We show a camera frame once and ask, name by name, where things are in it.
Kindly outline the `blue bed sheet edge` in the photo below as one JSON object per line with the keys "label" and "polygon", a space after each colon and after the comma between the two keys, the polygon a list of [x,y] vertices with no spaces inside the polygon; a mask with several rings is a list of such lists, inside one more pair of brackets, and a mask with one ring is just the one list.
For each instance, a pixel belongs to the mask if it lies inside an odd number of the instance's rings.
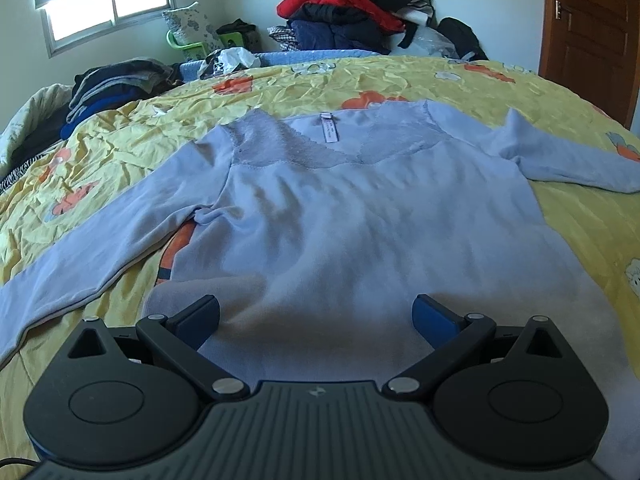
{"label": "blue bed sheet edge", "polygon": [[[308,50],[308,51],[286,51],[286,52],[264,52],[257,53],[260,66],[282,66],[295,65],[299,63],[311,63],[324,60],[335,60],[336,58],[367,58],[376,55],[376,52],[366,50]],[[198,79],[198,68],[200,61],[183,62],[179,66],[180,76],[184,82]]]}

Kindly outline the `yellow floral bed quilt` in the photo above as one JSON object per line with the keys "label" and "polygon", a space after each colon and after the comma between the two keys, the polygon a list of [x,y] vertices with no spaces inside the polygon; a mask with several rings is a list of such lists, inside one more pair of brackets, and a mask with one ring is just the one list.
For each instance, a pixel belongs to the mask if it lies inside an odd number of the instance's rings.
{"label": "yellow floral bed quilt", "polygon": [[[446,58],[372,56],[254,68],[188,82],[158,98],[89,118],[70,140],[34,162],[1,195],[1,286],[66,232],[155,169],[186,141],[252,108],[288,117],[430,99],[485,125],[515,108],[537,128],[639,165],[639,137],[577,94],[519,67]],[[603,289],[622,326],[639,377],[639,199],[586,188],[533,183],[544,218]],[[131,322],[155,282],[160,252],[126,271],[88,305],[88,314]],[[32,330],[1,364],[1,458],[36,458],[22,423],[32,386],[85,310]]]}

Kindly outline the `dark navy clothes pile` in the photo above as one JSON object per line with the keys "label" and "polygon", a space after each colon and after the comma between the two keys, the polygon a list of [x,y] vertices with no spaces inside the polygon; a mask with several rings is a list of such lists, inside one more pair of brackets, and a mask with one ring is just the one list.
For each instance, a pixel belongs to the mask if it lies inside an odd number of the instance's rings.
{"label": "dark navy clothes pile", "polygon": [[389,54],[386,37],[404,31],[399,22],[391,30],[383,28],[372,16],[352,6],[304,3],[290,18],[302,50],[365,50]]}

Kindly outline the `white crumpled plastic bag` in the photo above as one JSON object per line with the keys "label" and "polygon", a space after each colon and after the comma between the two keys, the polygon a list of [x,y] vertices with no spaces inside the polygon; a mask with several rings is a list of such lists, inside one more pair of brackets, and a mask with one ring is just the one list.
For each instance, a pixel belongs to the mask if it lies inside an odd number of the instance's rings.
{"label": "white crumpled plastic bag", "polygon": [[219,49],[204,58],[198,68],[198,79],[229,75],[239,70],[262,66],[257,55],[243,47]]}

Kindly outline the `window with metal frame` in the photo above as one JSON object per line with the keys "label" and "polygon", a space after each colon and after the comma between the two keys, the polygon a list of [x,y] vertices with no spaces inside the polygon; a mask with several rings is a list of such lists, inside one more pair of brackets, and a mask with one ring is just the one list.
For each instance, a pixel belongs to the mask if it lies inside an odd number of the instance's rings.
{"label": "window with metal frame", "polygon": [[160,18],[174,0],[52,0],[40,9],[49,56]]}

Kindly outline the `light purple long-sleeve top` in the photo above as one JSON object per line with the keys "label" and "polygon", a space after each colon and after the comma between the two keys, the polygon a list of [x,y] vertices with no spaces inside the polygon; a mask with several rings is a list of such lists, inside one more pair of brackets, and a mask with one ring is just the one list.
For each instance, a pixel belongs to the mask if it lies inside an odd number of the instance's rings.
{"label": "light purple long-sleeve top", "polygon": [[544,314],[610,404],[598,464],[637,478],[639,383],[620,318],[532,185],[591,191],[588,214],[608,214],[618,198],[638,200],[638,164],[515,110],[499,128],[433,101],[341,110],[335,121],[329,143],[316,116],[253,110],[184,144],[3,285],[2,356],[193,220],[144,310],[216,296],[222,324],[204,353],[250,385],[382,382],[427,350],[410,322],[421,292],[503,323]]}

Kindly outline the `green plastic stool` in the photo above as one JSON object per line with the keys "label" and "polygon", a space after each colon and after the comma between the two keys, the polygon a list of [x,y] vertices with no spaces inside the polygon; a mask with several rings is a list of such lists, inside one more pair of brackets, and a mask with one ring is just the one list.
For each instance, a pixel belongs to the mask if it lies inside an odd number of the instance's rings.
{"label": "green plastic stool", "polygon": [[[260,52],[262,50],[262,40],[258,34],[248,32],[228,32],[219,36],[225,48],[243,47],[250,52]],[[194,42],[194,44],[178,44],[176,38],[170,30],[166,34],[166,41],[171,49],[178,50],[182,53],[187,61],[202,60],[206,58],[207,48],[202,42]]]}

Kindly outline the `dark folded clothes stack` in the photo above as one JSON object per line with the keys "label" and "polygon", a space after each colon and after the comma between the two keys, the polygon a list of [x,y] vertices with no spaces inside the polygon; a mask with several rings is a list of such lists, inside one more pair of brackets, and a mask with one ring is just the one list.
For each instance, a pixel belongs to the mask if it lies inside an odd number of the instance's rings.
{"label": "dark folded clothes stack", "polygon": [[61,138],[66,140],[87,118],[127,103],[160,96],[183,83],[180,65],[166,65],[154,58],[90,68],[75,77]]}

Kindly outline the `black clothes behind bed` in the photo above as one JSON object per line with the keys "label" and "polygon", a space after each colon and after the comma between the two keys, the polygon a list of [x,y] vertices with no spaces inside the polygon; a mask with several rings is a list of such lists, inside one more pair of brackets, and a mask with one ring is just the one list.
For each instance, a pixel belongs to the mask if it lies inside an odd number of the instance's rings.
{"label": "black clothes behind bed", "polygon": [[456,18],[442,18],[438,22],[437,31],[454,45],[460,60],[466,62],[488,60],[473,29],[462,21]]}

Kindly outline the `brown wooden door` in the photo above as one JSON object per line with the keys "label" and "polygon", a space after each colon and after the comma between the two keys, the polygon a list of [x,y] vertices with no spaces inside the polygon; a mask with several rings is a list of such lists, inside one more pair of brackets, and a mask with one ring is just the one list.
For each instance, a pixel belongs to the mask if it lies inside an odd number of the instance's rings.
{"label": "brown wooden door", "polygon": [[629,128],[639,95],[639,0],[544,0],[539,75]]}

